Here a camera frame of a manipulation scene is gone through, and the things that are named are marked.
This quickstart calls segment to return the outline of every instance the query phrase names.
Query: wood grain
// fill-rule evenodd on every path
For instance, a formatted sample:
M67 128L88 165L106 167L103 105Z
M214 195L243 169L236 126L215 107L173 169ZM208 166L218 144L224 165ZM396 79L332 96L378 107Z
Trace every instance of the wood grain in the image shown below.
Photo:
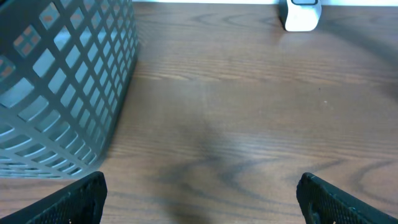
M398 217L398 8L137 3L142 42L102 223L304 223L313 172ZM70 180L0 181L0 216Z

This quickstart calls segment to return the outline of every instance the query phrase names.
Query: perforated basket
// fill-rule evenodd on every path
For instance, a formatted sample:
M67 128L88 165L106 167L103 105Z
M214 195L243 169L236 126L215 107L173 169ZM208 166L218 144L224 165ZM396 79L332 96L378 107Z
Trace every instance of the perforated basket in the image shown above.
M90 173L137 60L132 2L8 0L0 21L0 177Z

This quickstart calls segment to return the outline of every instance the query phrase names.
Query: white device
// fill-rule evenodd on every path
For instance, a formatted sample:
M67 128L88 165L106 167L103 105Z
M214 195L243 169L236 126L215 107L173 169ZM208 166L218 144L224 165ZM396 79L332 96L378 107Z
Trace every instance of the white device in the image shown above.
M311 31L318 25L320 0L279 0L279 14L286 31Z

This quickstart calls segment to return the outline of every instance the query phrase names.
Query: laundry basket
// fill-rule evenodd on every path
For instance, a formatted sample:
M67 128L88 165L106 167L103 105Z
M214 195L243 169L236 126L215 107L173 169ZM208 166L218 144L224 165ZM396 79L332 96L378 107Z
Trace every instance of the laundry basket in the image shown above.
M137 60L131 0L0 4L0 177L92 172Z

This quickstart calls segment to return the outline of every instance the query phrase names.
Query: lattice pattern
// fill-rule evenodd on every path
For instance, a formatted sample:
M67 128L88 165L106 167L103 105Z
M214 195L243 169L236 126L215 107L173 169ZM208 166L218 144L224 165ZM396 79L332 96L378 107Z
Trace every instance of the lattice pattern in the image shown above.
M89 172L137 58L131 1L41 3L12 2L37 12L25 27L0 34L9 41L0 55L0 177Z

